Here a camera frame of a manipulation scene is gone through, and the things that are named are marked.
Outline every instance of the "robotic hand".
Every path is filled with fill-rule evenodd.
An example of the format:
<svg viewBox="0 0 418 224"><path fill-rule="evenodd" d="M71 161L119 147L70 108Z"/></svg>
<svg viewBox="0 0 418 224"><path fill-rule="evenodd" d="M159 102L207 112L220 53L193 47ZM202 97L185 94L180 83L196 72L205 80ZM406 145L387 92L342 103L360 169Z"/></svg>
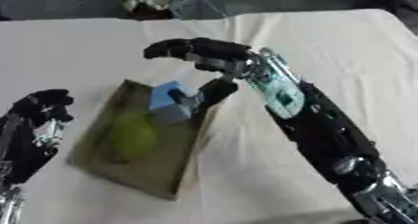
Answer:
<svg viewBox="0 0 418 224"><path fill-rule="evenodd" d="M266 101L266 109L300 154L371 223L418 223L418 191L406 187L386 168L374 142L324 93L295 76L270 49L208 38L161 41L145 49L145 57L175 57L196 68L218 71L194 97L171 91L179 104L197 112L235 91L235 78L246 80Z"/></svg>
<svg viewBox="0 0 418 224"><path fill-rule="evenodd" d="M0 118L0 224L19 223L21 188L58 152L66 122L67 90L31 93Z"/></svg>

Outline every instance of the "blue block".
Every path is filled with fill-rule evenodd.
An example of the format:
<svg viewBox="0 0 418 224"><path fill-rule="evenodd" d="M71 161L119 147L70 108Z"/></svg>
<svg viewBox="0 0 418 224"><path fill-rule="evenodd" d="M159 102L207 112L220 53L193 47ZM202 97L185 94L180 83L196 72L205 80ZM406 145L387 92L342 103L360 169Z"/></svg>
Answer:
<svg viewBox="0 0 418 224"><path fill-rule="evenodd" d="M152 89L149 111L164 123L177 123L191 117L191 111L184 105L178 105L168 94L169 90L179 89L189 95L177 81L164 83Z"/></svg>

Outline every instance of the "green ball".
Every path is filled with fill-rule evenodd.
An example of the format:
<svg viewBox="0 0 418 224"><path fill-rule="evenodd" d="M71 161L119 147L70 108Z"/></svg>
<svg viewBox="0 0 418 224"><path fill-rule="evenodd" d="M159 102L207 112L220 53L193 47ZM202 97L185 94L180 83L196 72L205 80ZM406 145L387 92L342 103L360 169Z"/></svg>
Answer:
<svg viewBox="0 0 418 224"><path fill-rule="evenodd" d="M110 131L110 146L118 158L132 161L140 158L155 144L157 135L145 112L120 114Z"/></svg>

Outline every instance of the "white fabric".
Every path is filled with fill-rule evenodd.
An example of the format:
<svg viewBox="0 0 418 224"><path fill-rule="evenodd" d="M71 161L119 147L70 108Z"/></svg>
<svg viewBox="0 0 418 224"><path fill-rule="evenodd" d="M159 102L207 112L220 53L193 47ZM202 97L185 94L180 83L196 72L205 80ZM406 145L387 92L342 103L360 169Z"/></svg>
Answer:
<svg viewBox="0 0 418 224"><path fill-rule="evenodd" d="M70 108L76 120L64 134L61 152L26 185L23 224L326 223L323 216L330 221L333 210L349 209L286 141L244 83L220 107L205 136L200 182L177 202L157 200L65 163L72 144L124 78L149 85L176 79L198 88L216 77L195 71L192 63L142 58L152 42L196 36L275 49L377 141L406 183L418 182L418 40L388 13L0 22L0 110L31 91L49 88L69 89L76 98Z"/></svg>

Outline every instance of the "wooden tray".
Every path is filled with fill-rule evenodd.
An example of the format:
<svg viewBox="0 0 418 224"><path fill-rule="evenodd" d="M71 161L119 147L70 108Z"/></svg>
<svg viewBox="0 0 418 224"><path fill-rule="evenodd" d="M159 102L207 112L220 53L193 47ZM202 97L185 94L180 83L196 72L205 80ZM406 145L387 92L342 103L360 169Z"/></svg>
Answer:
<svg viewBox="0 0 418 224"><path fill-rule="evenodd" d="M145 113L150 93L150 87L125 80L77 142L69 162L122 185L174 200L182 188L196 182L196 153L200 132L208 123L203 122L206 114L175 125L153 122L156 144L137 160L118 161L109 148L112 120L126 109Z"/></svg>

